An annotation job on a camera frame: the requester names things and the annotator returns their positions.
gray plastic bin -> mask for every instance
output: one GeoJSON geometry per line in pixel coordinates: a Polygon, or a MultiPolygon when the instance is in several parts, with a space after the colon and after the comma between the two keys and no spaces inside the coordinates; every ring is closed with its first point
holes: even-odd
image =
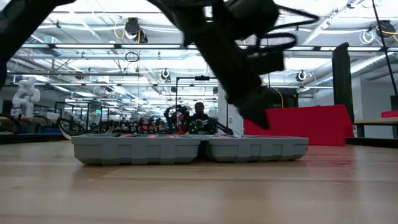
{"type": "Polygon", "coordinates": [[[300,159],[308,139],[275,136],[209,138],[207,153],[217,162],[265,162],[300,159]]]}
{"type": "Polygon", "coordinates": [[[200,138],[147,138],[90,135],[72,137],[75,158],[84,164],[188,163],[198,155],[200,138]]]}

red panel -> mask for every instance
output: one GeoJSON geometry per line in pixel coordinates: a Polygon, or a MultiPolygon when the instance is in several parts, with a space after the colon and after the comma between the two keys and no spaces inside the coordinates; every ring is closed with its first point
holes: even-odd
{"type": "Polygon", "coordinates": [[[382,118],[398,118],[398,110],[386,111],[381,113],[382,118]]]}
{"type": "Polygon", "coordinates": [[[310,139],[310,145],[344,146],[354,136],[353,125],[343,105],[284,108],[266,111],[271,128],[263,130],[244,121],[249,135],[297,136],[310,139]]]}

man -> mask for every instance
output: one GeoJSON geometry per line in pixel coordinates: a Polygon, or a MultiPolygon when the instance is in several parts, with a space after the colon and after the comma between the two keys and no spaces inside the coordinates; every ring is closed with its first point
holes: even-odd
{"type": "Polygon", "coordinates": [[[214,134],[217,121],[205,114],[202,102],[195,104],[195,114],[190,117],[191,134],[214,134]]]}

ceiling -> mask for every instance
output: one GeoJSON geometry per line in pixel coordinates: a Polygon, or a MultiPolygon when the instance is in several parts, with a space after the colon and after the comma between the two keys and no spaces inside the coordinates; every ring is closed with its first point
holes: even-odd
{"type": "MultiPolygon", "coordinates": [[[[9,1],[0,1],[0,8],[9,1]]],[[[376,20],[370,0],[359,1],[353,8],[346,7],[347,0],[278,0],[281,4],[294,9],[300,9],[321,16],[321,20],[312,25],[285,29],[297,35],[299,45],[337,46],[348,42],[350,46],[377,47],[381,40],[374,34],[376,20]]],[[[396,0],[376,0],[379,17],[390,20],[398,25],[396,0]]],[[[167,18],[151,3],[145,0],[77,0],[73,4],[56,8],[43,24],[34,32],[30,42],[63,43],[63,44],[132,44],[131,39],[123,36],[123,27],[127,18],[139,18],[139,24],[146,33],[149,44],[180,44],[182,34],[167,20],[167,18]]],[[[278,24],[302,21],[304,18],[283,12],[278,24]]],[[[268,44],[282,43],[284,39],[271,39],[268,44]]],[[[249,37],[238,44],[250,45],[254,38],[249,37]]],[[[398,47],[398,39],[393,36],[386,38],[389,47],[398,47]]],[[[56,75],[38,78],[39,83],[109,83],[109,84],[165,84],[161,73],[167,69],[171,83],[176,77],[195,77],[198,75],[213,76],[206,62],[197,50],[135,50],[141,57],[139,62],[128,62],[125,54],[132,50],[122,49],[62,49],[57,50],[58,56],[35,49],[20,49],[9,62],[10,72],[43,75],[57,70],[56,75]],[[76,77],[75,73],[99,73],[97,76],[76,77]]],[[[264,82],[275,86],[314,86],[315,80],[328,78],[331,75],[331,52],[286,52],[285,71],[264,74],[264,82]],[[298,83],[295,76],[300,71],[311,74],[307,82],[298,83]]],[[[363,62],[379,56],[379,52],[350,52],[353,63],[363,62]]],[[[387,72],[387,67],[379,66],[374,70],[365,70],[366,78],[387,72]]],[[[390,82],[388,76],[373,80],[373,82],[390,82]]],[[[196,84],[201,86],[179,88],[178,94],[185,96],[184,103],[191,102],[195,97],[206,96],[207,106],[216,107],[216,94],[213,87],[216,80],[196,82],[195,80],[180,80],[181,84],[196,84]]],[[[117,86],[112,91],[106,91],[100,86],[60,86],[57,91],[64,91],[73,98],[82,95],[73,92],[84,92],[99,98],[147,98],[148,105],[171,104],[167,99],[174,98],[170,86],[117,86]]]]}

white robot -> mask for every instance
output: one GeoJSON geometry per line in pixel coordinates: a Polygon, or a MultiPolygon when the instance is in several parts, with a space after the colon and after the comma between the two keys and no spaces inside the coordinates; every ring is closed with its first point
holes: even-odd
{"type": "Polygon", "coordinates": [[[18,91],[12,99],[11,116],[33,117],[34,103],[40,101],[40,90],[34,88],[36,78],[29,77],[27,80],[18,82],[18,91]]]}

